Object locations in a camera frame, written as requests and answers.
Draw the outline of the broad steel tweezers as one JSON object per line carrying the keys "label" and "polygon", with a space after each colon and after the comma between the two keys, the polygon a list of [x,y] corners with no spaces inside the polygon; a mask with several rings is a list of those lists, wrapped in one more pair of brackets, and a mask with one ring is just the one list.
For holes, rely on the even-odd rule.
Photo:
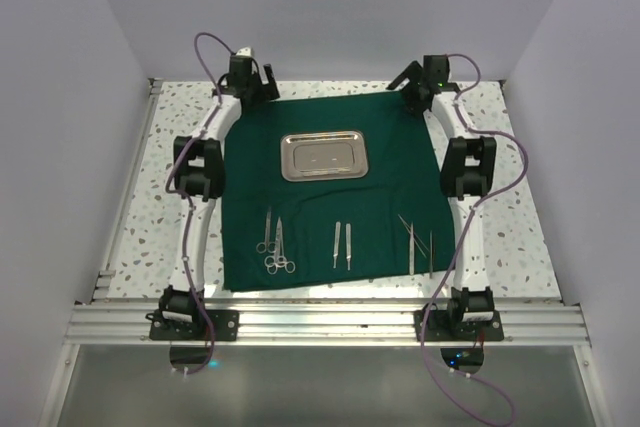
{"label": "broad steel tweezers", "polygon": [[409,275],[415,274],[415,238],[414,238],[414,224],[411,223],[409,227],[409,247],[408,247],[408,270]]}

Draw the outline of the steel ring-handled scissors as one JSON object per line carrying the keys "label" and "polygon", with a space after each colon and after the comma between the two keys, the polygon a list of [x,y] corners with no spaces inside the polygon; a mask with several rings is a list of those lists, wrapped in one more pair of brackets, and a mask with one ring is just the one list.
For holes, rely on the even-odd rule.
{"label": "steel ring-handled scissors", "polygon": [[275,242],[275,251],[273,253],[268,252],[264,259],[264,265],[267,269],[279,269],[283,268],[287,262],[286,257],[281,252],[281,245],[279,242]]}
{"label": "steel ring-handled scissors", "polygon": [[256,244],[256,252],[265,254],[275,251],[275,242],[271,239],[272,208],[268,207],[265,215],[263,240]]}

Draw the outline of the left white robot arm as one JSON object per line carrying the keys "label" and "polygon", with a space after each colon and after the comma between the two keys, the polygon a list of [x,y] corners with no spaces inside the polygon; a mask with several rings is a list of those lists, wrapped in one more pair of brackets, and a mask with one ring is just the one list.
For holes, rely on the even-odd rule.
{"label": "left white robot arm", "polygon": [[223,83],[213,89],[211,107],[190,134],[174,139],[166,191],[180,197],[180,234],[174,273],[154,324],[185,339],[211,331],[203,300],[204,259],[211,217],[226,184],[223,142],[243,112],[280,97],[269,64],[265,74],[260,75],[252,48],[233,53]]}

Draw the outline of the thin steel tweezers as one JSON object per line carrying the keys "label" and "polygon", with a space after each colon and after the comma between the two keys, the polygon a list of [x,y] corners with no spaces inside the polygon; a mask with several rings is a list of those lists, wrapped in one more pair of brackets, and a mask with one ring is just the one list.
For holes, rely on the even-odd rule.
{"label": "thin steel tweezers", "polygon": [[405,229],[408,232],[408,234],[411,237],[411,239],[413,240],[413,244],[414,244],[415,248],[420,252],[420,254],[425,259],[428,259],[429,258],[429,253],[430,253],[429,248],[418,237],[417,233],[415,232],[415,228],[409,222],[407,222],[401,215],[398,215],[398,218],[401,221],[401,223],[403,224],[403,226],[405,227]]}

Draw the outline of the steel forceps with ring handles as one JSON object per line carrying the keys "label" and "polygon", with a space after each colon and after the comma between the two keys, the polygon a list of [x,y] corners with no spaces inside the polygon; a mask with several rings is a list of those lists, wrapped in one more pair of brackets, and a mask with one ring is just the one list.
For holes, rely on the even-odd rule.
{"label": "steel forceps with ring handles", "polygon": [[269,275],[275,275],[279,271],[284,271],[287,274],[293,274],[295,272],[295,262],[289,260],[284,251],[283,225],[281,219],[278,219],[276,222],[275,240],[272,242],[272,246],[268,248],[268,252],[269,254],[264,260],[264,266]]}

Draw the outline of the steel scalpel handle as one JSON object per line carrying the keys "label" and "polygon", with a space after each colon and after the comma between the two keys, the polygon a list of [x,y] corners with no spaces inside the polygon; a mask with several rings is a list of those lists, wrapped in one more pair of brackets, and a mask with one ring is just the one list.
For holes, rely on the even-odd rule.
{"label": "steel scalpel handle", "polygon": [[339,257],[340,233],[341,233],[341,222],[337,221],[335,223],[334,239],[333,239],[333,253],[332,253],[333,269],[337,268],[337,262]]}
{"label": "steel scalpel handle", "polygon": [[345,251],[346,251],[346,262],[347,262],[347,271],[351,271],[351,262],[352,262],[352,226],[350,223],[347,223],[345,226]]}

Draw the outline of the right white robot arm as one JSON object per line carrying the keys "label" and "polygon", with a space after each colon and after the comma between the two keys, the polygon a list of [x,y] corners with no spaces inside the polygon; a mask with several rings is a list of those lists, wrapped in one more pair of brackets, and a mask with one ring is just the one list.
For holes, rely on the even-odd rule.
{"label": "right white robot arm", "polygon": [[419,333],[428,340],[468,339],[492,325],[495,303],[484,266],[484,231],[477,203],[493,185],[497,141],[482,134],[461,104],[462,89],[450,80],[450,57],[426,55],[411,62],[391,83],[409,113],[432,113],[448,139],[440,168],[440,190],[452,210],[456,247],[452,267],[437,292],[445,307],[434,301],[415,313]]}

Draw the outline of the green surgical cloth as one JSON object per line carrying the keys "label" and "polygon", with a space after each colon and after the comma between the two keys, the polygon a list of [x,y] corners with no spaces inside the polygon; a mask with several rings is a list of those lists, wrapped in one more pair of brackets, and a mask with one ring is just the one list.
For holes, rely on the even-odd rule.
{"label": "green surgical cloth", "polygon": [[[358,179],[292,183],[281,175],[280,141],[289,134],[357,130],[363,133],[369,171]],[[439,167],[424,120],[411,116],[401,96],[383,92],[272,102],[237,121],[224,143],[226,186],[221,198],[224,286],[232,292],[308,287],[409,273],[409,234],[414,224],[429,246],[434,272],[455,251],[452,211],[440,190]],[[267,208],[271,239],[282,220],[284,251],[293,274],[269,275],[263,240]],[[333,239],[341,222],[339,257]],[[352,226],[347,271],[345,226]]]}

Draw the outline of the stainless steel instrument tray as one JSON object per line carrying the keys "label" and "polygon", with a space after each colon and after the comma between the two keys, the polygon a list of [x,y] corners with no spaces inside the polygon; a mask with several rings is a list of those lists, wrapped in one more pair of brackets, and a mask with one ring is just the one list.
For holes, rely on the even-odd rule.
{"label": "stainless steel instrument tray", "polygon": [[369,171],[365,138],[357,130],[286,135],[280,164],[282,177],[292,183],[358,179]]}

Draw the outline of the dark steel tweezers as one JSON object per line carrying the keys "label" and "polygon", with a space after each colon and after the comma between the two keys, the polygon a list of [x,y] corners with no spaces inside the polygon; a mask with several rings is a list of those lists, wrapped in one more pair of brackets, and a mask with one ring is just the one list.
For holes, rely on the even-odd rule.
{"label": "dark steel tweezers", "polygon": [[433,232],[429,232],[429,279],[433,279],[434,274],[434,259],[435,259],[435,249],[434,249],[434,241],[433,241]]}

